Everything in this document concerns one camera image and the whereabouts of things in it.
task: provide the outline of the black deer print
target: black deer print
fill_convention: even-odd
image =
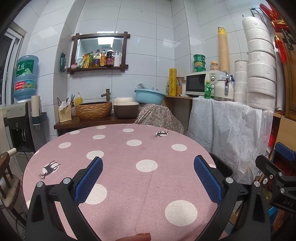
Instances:
[[[156,133],[156,137],[162,137],[161,135],[167,135],[168,134],[168,131],[167,132],[165,132],[165,131],[159,131],[159,132],[157,132]]]
[[[52,168],[52,165],[57,163],[57,162],[54,162],[54,163],[53,162],[54,161],[52,161],[51,163],[49,163],[47,166],[44,167],[47,172],[39,175],[41,180],[44,180],[46,176],[48,176],[49,174],[52,174],[57,169],[57,167],[60,165],[60,164],[58,164],[57,166]]]

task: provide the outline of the blue plastic basin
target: blue plastic basin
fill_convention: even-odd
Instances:
[[[147,90],[147,89],[136,89],[136,102],[143,104],[157,104],[161,105],[165,94],[159,91]]]

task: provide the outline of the white polka dot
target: white polka dot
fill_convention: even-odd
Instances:
[[[64,149],[71,145],[71,142],[64,142],[62,144],[59,144],[59,148]]]
[[[165,217],[173,225],[186,226],[194,222],[197,217],[197,210],[188,201],[176,200],[165,208]]]
[[[183,144],[174,144],[174,145],[172,145],[172,149],[176,150],[176,151],[185,151],[185,150],[187,150],[187,146],[185,146]]]
[[[105,138],[104,135],[96,135],[96,136],[93,136],[93,139],[95,139],[95,140],[100,140],[100,139],[103,139],[103,138]]]
[[[86,199],[87,204],[98,204],[107,196],[107,189],[101,184],[95,184],[89,196]]]
[[[90,159],[90,160],[93,160],[96,156],[102,158],[103,155],[104,155],[104,152],[102,152],[102,151],[98,151],[98,150],[97,150],[97,151],[90,151],[90,152],[86,155],[86,157],[87,157],[88,159]]]
[[[134,131],[134,129],[131,129],[131,128],[126,128],[126,129],[123,129],[122,131],[123,131],[123,132],[133,132],[133,131]]]
[[[105,129],[106,127],[105,126],[97,126],[96,128],[97,129]]]
[[[155,133],[158,137],[166,137],[168,135],[168,131],[159,131]]]
[[[80,132],[79,130],[71,131],[70,134],[71,134],[71,135],[75,135],[75,134],[78,134],[79,132]]]
[[[129,145],[129,146],[139,146],[141,144],[142,144],[142,142],[139,140],[129,140],[127,142],[127,145]]]
[[[30,207],[30,203],[31,203],[31,200],[27,201],[26,204],[27,204],[27,208],[29,209]]]
[[[54,173],[59,168],[59,164],[56,161],[52,161],[51,163],[48,163],[46,166],[50,164],[50,167],[53,169],[52,173]],[[45,168],[42,168],[43,174],[47,173],[47,170]]]
[[[141,172],[151,172],[157,168],[157,163],[154,160],[145,159],[137,162],[136,168]]]

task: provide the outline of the white kettle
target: white kettle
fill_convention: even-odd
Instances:
[[[234,89],[229,84],[230,76],[227,72],[226,80],[218,80],[217,84],[215,84],[215,92],[214,92],[214,100],[218,101],[233,101]]]

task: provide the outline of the green bottle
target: green bottle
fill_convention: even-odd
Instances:
[[[211,98],[211,92],[212,92],[212,88],[211,88],[210,82],[207,80],[207,83],[205,85],[205,99]]]

